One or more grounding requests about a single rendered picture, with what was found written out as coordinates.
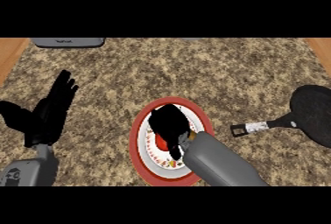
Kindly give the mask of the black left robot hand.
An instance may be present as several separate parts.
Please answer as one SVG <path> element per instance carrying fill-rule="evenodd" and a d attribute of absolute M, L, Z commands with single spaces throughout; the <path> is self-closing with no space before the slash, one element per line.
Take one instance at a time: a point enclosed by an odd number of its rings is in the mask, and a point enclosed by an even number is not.
<path fill-rule="evenodd" d="M 36 144 L 51 145 L 61 134 L 67 109 L 75 97 L 78 85 L 70 72 L 61 70 L 51 85 L 48 94 L 32 111 L 10 101 L 0 101 L 0 115 L 5 126 L 24 134 L 24 147 Z"/>

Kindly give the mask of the black frying pan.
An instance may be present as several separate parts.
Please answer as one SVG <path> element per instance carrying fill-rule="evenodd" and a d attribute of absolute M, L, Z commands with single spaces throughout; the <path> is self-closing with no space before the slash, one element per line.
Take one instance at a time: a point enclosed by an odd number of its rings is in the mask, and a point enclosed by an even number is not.
<path fill-rule="evenodd" d="M 271 128 L 299 129 L 305 136 L 331 149 L 331 88 L 319 85 L 299 86 L 290 95 L 290 111 L 274 120 L 248 122 L 230 126 L 233 137 Z"/>

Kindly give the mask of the red rimmed white plate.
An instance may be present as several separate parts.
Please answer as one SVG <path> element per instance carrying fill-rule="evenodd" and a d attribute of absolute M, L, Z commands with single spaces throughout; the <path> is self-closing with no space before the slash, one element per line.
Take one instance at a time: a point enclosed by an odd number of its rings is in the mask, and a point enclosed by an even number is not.
<path fill-rule="evenodd" d="M 199 177 L 193 174 L 181 160 L 174 161 L 162 143 L 156 146 L 154 134 L 149 126 L 150 111 L 165 104 L 172 104 L 184 114 L 190 129 L 205 131 L 211 135 L 209 118 L 197 105 L 180 97 L 163 97 L 152 101 L 138 112 L 128 134 L 128 155 L 137 174 L 150 186 L 191 186 Z"/>

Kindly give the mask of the red tomato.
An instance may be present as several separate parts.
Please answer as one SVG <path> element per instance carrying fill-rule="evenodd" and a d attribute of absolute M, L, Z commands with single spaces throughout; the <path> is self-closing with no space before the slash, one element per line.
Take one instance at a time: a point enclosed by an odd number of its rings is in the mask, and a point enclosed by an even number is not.
<path fill-rule="evenodd" d="M 159 134 L 154 135 L 154 144 L 156 144 L 156 147 L 159 148 L 160 151 L 166 151 L 168 150 L 166 142 L 160 138 Z"/>

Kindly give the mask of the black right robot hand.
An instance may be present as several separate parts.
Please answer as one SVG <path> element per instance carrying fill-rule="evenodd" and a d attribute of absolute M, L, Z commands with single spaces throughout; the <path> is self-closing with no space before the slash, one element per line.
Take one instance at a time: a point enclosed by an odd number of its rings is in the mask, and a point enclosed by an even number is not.
<path fill-rule="evenodd" d="M 165 104 L 150 111 L 149 126 L 166 143 L 169 156 L 174 160 L 181 158 L 178 145 L 188 139 L 188 120 L 172 104 Z"/>

